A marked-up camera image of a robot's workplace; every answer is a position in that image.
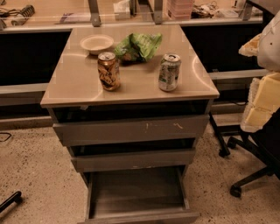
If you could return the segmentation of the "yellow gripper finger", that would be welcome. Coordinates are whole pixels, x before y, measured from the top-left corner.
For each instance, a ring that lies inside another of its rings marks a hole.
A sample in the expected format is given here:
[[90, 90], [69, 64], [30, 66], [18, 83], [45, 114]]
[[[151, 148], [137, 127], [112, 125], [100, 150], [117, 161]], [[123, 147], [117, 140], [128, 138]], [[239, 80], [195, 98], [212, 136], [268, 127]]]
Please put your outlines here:
[[241, 129], [257, 132], [280, 108], [280, 73], [268, 73], [254, 78], [248, 92], [248, 104], [241, 119]]
[[239, 49], [238, 53], [246, 57], [257, 56], [260, 37], [261, 34], [257, 34], [256, 36], [254, 36], [250, 41], [248, 41]]

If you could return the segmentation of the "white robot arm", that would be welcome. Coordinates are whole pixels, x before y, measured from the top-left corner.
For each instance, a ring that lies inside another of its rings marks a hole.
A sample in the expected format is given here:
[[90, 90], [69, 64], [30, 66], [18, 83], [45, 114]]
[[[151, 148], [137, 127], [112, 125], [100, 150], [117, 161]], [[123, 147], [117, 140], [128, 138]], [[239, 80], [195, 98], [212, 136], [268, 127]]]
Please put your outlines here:
[[252, 80], [241, 119], [243, 131], [257, 132], [280, 108], [280, 11], [239, 49], [239, 54], [256, 56], [258, 66], [269, 71], [261, 79]]

